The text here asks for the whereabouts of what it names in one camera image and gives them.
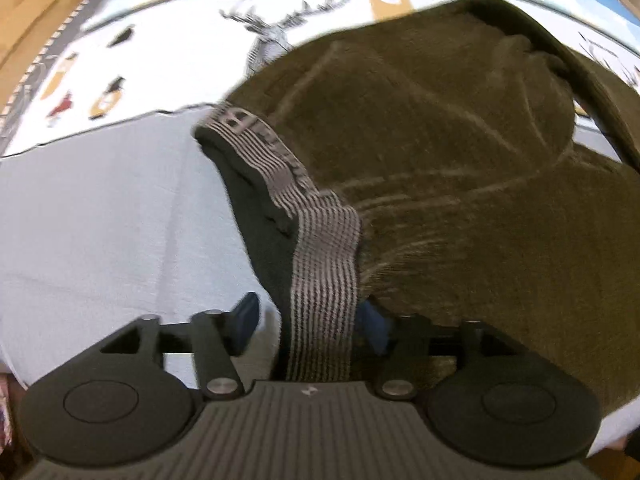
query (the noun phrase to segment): deer head illustration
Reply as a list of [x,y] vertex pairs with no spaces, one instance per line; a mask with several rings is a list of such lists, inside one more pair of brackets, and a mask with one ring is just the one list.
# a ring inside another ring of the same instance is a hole
[[220,15],[226,20],[244,24],[246,30],[257,34],[246,64],[246,76],[249,77],[258,72],[263,66],[291,50],[292,47],[287,41],[287,31],[289,29],[303,25],[309,16],[331,12],[343,7],[349,1],[324,0],[317,7],[312,7],[303,0],[302,9],[287,14],[283,19],[275,23],[265,22],[255,13],[255,6],[243,14],[235,9],[230,10],[228,13],[220,10]]

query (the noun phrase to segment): brown garment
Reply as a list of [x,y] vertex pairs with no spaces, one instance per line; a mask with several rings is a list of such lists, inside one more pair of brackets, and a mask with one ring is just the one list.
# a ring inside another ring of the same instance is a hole
[[[629,164],[572,141],[574,95]],[[483,319],[605,413],[640,393],[640,98],[616,76],[459,0],[301,46],[228,101],[357,210],[361,298]]]

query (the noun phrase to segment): gray ribbed panel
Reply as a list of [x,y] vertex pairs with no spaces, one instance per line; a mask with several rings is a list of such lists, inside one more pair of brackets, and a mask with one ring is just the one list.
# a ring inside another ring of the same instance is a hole
[[24,480],[594,480],[578,462],[508,471],[440,443],[410,404],[363,383],[257,383],[209,404],[178,444],[146,462],[80,470],[40,461]]

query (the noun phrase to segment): brown fabric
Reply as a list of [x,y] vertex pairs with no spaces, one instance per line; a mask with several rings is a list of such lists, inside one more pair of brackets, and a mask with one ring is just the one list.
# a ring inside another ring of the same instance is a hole
[[[572,142],[573,97],[635,165]],[[364,223],[360,295],[481,318],[583,380],[640,392],[640,99],[501,0],[338,32],[229,99]]]

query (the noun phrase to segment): circular cover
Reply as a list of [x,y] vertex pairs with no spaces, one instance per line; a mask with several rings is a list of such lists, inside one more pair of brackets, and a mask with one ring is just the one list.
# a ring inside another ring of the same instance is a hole
[[132,462],[170,444],[193,410],[189,390],[135,356],[65,365],[27,392],[20,423],[47,458],[76,466]]
[[462,454],[517,468],[584,457],[600,427],[591,391],[534,354],[473,361],[438,384],[425,407]]

